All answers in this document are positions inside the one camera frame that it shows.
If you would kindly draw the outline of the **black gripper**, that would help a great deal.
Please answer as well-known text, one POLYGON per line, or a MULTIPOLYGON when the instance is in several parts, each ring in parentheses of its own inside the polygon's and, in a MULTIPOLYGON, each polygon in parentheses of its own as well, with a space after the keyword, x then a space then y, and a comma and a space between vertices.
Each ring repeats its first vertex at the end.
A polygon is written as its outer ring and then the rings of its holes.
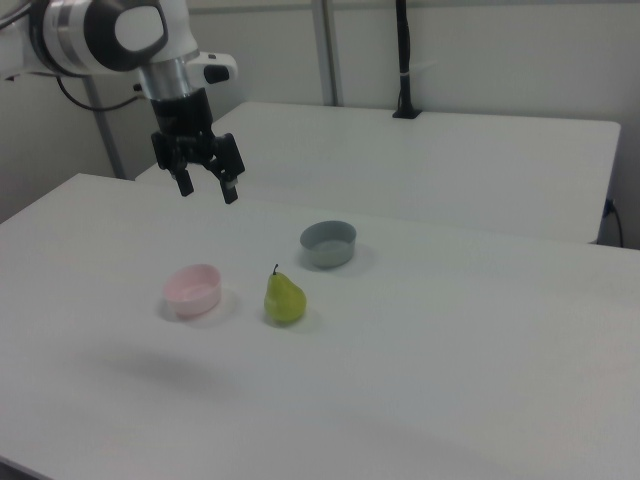
POLYGON ((205 168, 218 179, 225 203, 235 202, 238 177, 245 172, 245 165, 232 134, 214 138, 206 90, 152 100, 151 106, 158 123, 151 136, 156 161, 176 181, 180 194, 187 197, 194 192, 187 163, 208 161, 205 168))

